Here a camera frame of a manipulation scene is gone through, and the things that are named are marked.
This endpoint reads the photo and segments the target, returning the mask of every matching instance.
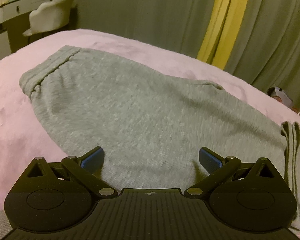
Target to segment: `blue rubber grip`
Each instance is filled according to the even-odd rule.
[[[209,174],[215,172],[223,165],[221,160],[217,159],[204,149],[200,149],[199,151],[199,162]]]
[[[82,160],[80,166],[93,174],[97,169],[102,167],[104,158],[105,153],[102,148],[99,148],[87,158]]]

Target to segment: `ribbed black plate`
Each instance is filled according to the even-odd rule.
[[[29,233],[16,229],[4,239],[297,240],[299,238],[287,229],[252,234],[230,228],[210,213],[204,201],[186,198],[181,195],[179,189],[124,189],[116,198],[100,200],[91,215],[72,228],[50,234]]]

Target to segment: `desk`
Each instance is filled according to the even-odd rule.
[[[44,3],[52,0],[15,0],[0,6],[0,24],[19,15],[38,9]]]
[[[15,0],[0,6],[0,60],[6,56],[9,56],[12,52],[17,49],[24,47],[26,44],[18,43],[20,38],[17,38],[16,34],[20,30],[20,35],[23,31],[22,27],[18,24],[7,24],[8,21],[15,18],[14,22],[17,21],[17,17],[26,17],[26,13],[30,13],[33,10],[38,9],[38,7],[44,3],[52,0]]]

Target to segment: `green curtain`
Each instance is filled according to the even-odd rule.
[[[300,109],[300,0],[248,0],[224,70],[263,92],[283,88]]]
[[[77,0],[77,28],[196,57],[214,0]]]

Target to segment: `metal pin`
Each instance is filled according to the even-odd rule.
[[[197,188],[197,187],[191,187],[187,190],[187,192],[193,196],[198,196],[203,193],[202,189]]]
[[[105,187],[99,190],[99,193],[103,196],[110,196],[114,193],[114,190],[112,188]]]

